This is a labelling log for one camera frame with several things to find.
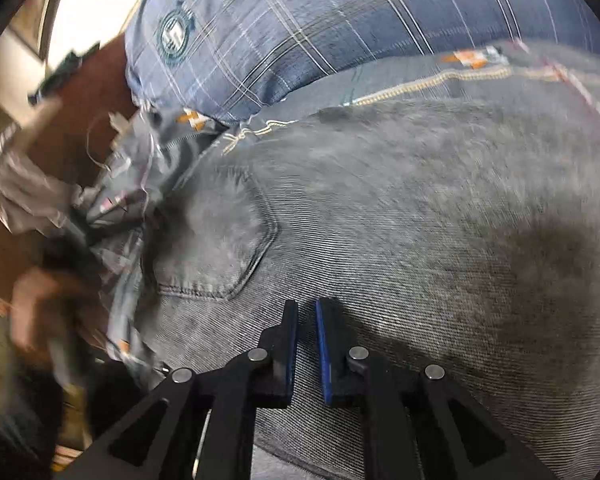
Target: silver rivet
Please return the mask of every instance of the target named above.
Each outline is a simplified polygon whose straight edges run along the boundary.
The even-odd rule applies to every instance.
[[[424,369],[424,374],[432,381],[437,381],[445,376],[445,369],[440,365],[429,365]]]
[[[349,357],[355,359],[356,361],[362,361],[369,357],[369,350],[367,350],[363,346],[353,346],[349,349]]]
[[[269,353],[264,348],[254,348],[252,350],[249,350],[247,357],[249,358],[249,361],[257,362],[264,361],[264,359],[266,359],[268,355]]]
[[[178,368],[171,374],[174,383],[186,383],[193,377],[193,373],[188,368]]]

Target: white wall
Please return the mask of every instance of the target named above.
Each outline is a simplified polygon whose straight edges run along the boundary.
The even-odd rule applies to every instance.
[[[56,67],[70,51],[115,38],[137,0],[60,0],[51,33],[48,63]]]
[[[0,37],[0,106],[17,122],[32,117],[27,94],[45,77],[45,65],[10,30]]]

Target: denim pocket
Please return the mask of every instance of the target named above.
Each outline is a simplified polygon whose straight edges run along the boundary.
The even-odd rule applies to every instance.
[[[164,212],[154,273],[166,296],[234,297],[278,232],[262,190],[241,168],[197,173]]]

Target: blue plaid fabric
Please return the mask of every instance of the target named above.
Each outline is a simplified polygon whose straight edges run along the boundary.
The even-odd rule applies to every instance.
[[[370,60],[507,38],[600,54],[583,0],[143,0],[126,31],[127,78],[139,104],[235,124]]]

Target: embroidered logo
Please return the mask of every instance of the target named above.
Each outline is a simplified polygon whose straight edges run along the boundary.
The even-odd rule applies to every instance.
[[[167,65],[178,64],[184,57],[194,29],[193,13],[183,0],[178,0],[176,8],[165,15],[156,31],[158,51]]]

